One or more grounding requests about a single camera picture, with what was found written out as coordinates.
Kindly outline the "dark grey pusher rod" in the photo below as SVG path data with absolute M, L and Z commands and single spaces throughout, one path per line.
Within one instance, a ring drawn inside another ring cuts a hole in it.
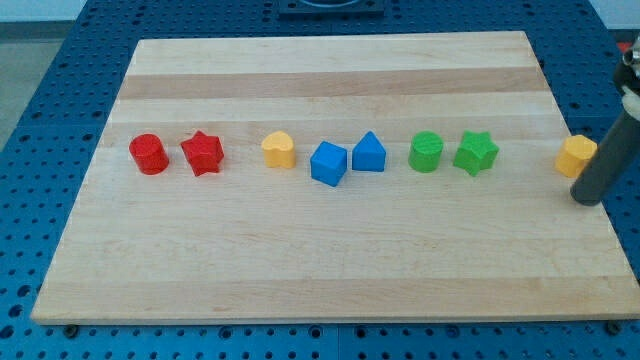
M 639 154 L 639 116 L 623 110 L 570 188 L 579 204 L 599 204 Z

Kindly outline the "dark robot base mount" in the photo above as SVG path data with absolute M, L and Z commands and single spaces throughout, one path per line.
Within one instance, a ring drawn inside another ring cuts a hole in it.
M 385 0 L 279 0 L 280 18 L 304 16 L 382 15 Z

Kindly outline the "silver black tool holder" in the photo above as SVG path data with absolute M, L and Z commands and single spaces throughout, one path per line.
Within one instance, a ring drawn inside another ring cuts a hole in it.
M 624 110 L 639 120 L 639 39 L 622 52 L 613 76 Z

